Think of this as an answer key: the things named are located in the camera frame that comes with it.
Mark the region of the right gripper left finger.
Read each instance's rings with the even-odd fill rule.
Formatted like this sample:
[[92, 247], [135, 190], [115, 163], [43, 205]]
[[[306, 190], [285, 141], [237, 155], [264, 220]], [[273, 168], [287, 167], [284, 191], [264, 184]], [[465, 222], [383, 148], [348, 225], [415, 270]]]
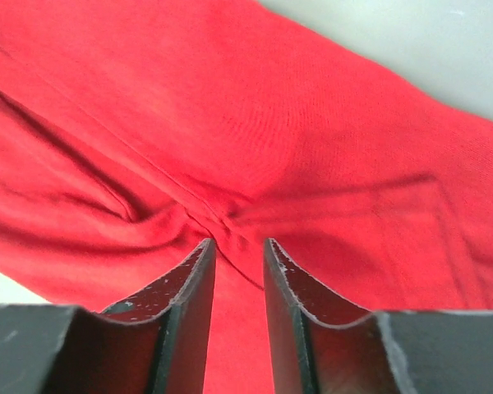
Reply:
[[200, 393], [215, 244], [100, 313], [0, 304], [0, 393]]

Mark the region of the red t shirt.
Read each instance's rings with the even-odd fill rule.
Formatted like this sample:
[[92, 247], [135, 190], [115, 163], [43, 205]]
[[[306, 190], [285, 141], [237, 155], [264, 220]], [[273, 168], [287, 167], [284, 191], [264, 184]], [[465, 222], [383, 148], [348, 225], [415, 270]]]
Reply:
[[0, 1], [0, 272], [101, 310], [219, 248], [205, 392], [274, 390], [274, 238], [368, 309], [493, 309], [493, 122], [254, 1]]

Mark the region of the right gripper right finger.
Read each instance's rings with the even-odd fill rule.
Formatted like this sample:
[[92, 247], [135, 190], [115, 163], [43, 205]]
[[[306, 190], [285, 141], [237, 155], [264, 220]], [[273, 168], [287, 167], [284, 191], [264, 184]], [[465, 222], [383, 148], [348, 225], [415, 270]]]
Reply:
[[264, 244], [277, 393], [493, 393], [493, 310], [354, 304]]

